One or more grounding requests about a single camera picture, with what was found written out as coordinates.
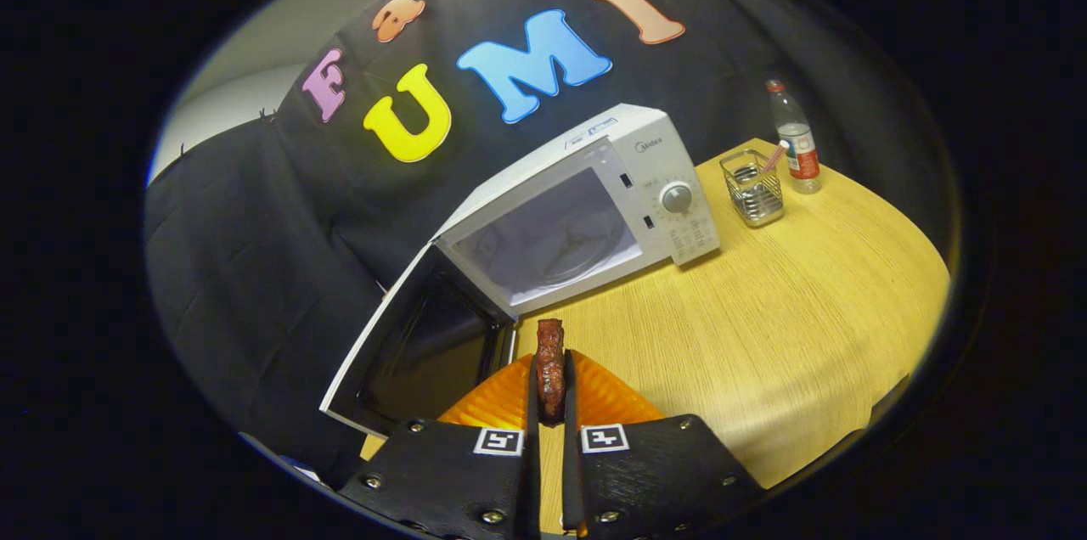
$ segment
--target straw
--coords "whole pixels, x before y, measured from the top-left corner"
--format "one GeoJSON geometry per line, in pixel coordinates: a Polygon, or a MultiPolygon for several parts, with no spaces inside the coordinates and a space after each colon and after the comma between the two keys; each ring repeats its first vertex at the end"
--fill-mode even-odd
{"type": "Polygon", "coordinates": [[[762,169],[760,169],[759,173],[770,173],[774,168],[774,165],[777,165],[777,161],[782,160],[782,156],[784,156],[785,154],[785,150],[788,149],[789,149],[788,141],[778,142],[777,149],[774,150],[774,154],[772,154],[770,160],[766,161],[766,165],[764,165],[764,167],[762,167],[762,169]]]}

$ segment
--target microwave control panel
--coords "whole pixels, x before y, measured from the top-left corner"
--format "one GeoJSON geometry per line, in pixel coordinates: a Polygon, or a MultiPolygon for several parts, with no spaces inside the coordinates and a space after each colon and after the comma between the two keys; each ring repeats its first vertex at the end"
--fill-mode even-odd
{"type": "Polygon", "coordinates": [[[696,177],[650,177],[642,180],[641,193],[649,208],[646,227],[659,230],[676,264],[686,264],[721,247],[710,208],[696,177]]]}
{"type": "MultiPolygon", "coordinates": [[[[624,123],[624,118],[617,118],[624,123]]],[[[679,134],[663,111],[653,111],[624,134],[610,134],[645,208],[645,227],[667,247],[676,264],[720,249],[717,227],[679,134]]]]}

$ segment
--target letter m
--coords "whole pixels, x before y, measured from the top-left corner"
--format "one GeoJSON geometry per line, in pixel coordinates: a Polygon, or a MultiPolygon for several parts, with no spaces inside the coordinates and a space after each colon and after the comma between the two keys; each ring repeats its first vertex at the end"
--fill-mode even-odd
{"type": "Polygon", "coordinates": [[[589,49],[566,25],[565,17],[562,10],[541,11],[529,17],[525,22],[528,52],[483,41],[458,58],[457,67],[478,73],[500,100],[504,108],[502,122],[512,125],[540,105],[540,100],[521,91],[514,79],[544,95],[555,96],[559,95],[555,63],[562,65],[562,80],[566,85],[582,85],[610,71],[611,61],[589,49]]]}

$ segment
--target white microwave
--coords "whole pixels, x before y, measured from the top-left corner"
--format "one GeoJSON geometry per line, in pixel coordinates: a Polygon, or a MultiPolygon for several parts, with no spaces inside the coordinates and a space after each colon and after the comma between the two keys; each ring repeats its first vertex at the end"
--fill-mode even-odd
{"type": "Polygon", "coordinates": [[[517,316],[719,247],[669,115],[621,103],[475,188],[388,289],[321,411],[382,438],[435,418],[510,363],[517,316]]]}

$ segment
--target microwave dial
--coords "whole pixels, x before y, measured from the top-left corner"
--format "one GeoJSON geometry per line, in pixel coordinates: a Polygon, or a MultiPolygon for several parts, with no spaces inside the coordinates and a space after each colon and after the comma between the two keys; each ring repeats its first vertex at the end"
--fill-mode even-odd
{"type": "Polygon", "coordinates": [[[673,180],[673,183],[665,185],[658,199],[664,211],[673,214],[687,212],[694,201],[695,194],[690,191],[690,185],[683,183],[683,180],[673,180]]]}

